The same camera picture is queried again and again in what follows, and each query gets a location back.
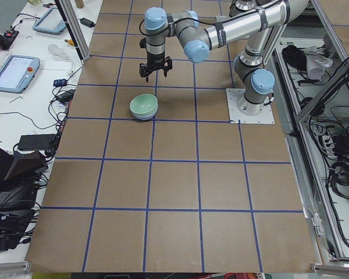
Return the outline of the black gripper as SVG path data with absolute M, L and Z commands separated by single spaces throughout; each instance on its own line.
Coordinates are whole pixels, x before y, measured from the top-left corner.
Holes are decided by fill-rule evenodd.
M 139 74 L 148 83 L 150 73 L 160 69 L 163 70 L 164 77 L 167 77 L 168 72 L 173 69 L 171 57 L 166 57 L 164 52 L 158 55 L 147 52 L 147 63 L 140 63 Z

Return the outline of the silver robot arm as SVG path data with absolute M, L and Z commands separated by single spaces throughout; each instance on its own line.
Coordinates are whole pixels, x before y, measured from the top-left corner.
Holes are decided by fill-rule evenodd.
M 241 14 L 256 8 L 257 6 L 261 6 L 265 4 L 265 2 L 266 1 L 260 1 L 260 0 L 232 0 L 229 8 L 229 16 L 230 17 L 237 16 L 238 14 Z
M 139 26 L 144 35 L 140 47 L 147 52 L 147 62 L 139 66 L 140 76 L 148 79 L 158 70 L 167 75 L 172 69 L 172 59 L 165 55 L 165 41 L 169 37 L 177 37 L 193 63 L 205 61 L 214 49 L 247 37 L 245 49 L 234 60 L 234 70 L 245 86 L 237 106 L 245 115 L 258 115 L 268 105 L 265 99 L 275 85 L 274 75 L 262 65 L 267 48 L 276 43 L 271 37 L 273 29 L 292 22 L 307 4 L 307 1 L 233 1 L 229 18 L 211 23 L 208 28 L 199 27 L 193 10 L 167 13 L 151 7 Z

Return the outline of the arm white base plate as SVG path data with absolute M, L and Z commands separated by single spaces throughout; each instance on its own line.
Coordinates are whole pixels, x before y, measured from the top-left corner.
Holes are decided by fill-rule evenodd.
M 227 88 L 227 105 L 231 124 L 275 124 L 269 98 L 261 104 L 251 104 L 244 96 L 245 89 Z

